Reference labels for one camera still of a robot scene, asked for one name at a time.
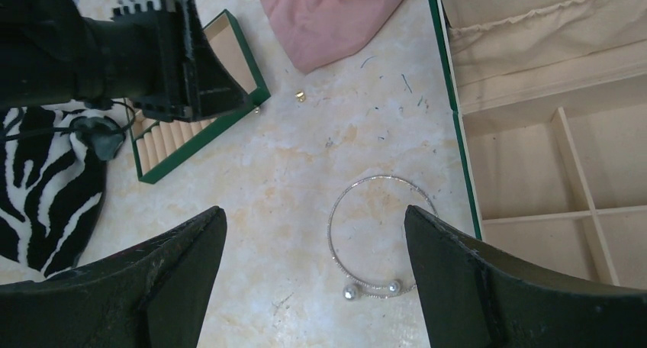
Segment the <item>open box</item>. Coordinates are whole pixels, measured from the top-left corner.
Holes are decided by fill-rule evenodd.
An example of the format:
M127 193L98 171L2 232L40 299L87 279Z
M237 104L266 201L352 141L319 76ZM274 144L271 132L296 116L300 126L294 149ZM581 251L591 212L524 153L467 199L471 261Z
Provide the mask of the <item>open box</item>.
M647 289L647 40L461 82L443 4L430 7L475 235L557 272Z
M225 69L249 94L253 106L195 123L164 123L137 113L130 138L141 182L155 184L269 98L269 90L243 31L229 11L224 10L207 24L204 34Z

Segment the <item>zebra print bag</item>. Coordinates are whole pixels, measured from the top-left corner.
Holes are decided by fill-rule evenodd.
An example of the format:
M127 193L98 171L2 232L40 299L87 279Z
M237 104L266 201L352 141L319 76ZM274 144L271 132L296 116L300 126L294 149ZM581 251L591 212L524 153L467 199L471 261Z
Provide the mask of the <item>zebra print bag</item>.
M114 130L102 111L12 108L5 136L52 127ZM44 134L0 143L0 255L44 276L76 266L98 221L106 161L125 134Z

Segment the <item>table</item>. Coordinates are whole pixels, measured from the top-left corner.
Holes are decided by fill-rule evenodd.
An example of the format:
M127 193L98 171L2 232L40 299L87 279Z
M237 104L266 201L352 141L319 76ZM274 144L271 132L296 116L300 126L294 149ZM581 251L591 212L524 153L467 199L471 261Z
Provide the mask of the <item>table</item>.
M219 205L227 244L199 346L428 346L417 292L345 301L346 280L326 239L341 191L377 173L417 183L445 221L473 234L428 1L405 0L361 52L306 76L291 65L258 0L196 2L203 23L225 8L237 17L272 97L261 114L246 116L155 185L137 181L124 146L110 163L105 209L81 264ZM79 2L84 16L99 19L112 6ZM295 98L300 90L304 102ZM384 205L383 192L367 189L347 207ZM404 208L394 212L404 216ZM350 232L340 217L335 227ZM376 229L385 237L374 247L399 243L402 252L402 239L386 237L397 225L389 226ZM352 243L340 245L352 262L375 261ZM395 259L410 270L406 257Z

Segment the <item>metal ball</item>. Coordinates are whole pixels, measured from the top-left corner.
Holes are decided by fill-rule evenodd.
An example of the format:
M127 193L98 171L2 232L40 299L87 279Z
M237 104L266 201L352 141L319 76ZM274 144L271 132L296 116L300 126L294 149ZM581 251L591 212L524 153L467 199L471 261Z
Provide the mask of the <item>metal ball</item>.
M346 285L344 287L344 298L348 301L355 300L359 297L359 288L357 285Z
M401 288L402 288L402 285L400 284L400 281L398 281L397 279L392 280L388 284L388 291L390 293L398 293Z

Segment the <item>pink pouch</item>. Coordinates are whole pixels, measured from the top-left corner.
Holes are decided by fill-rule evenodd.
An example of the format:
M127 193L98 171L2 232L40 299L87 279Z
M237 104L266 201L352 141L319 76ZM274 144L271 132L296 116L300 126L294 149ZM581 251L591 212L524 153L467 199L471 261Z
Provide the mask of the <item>pink pouch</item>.
M303 73L359 52L402 0L261 0L292 64Z

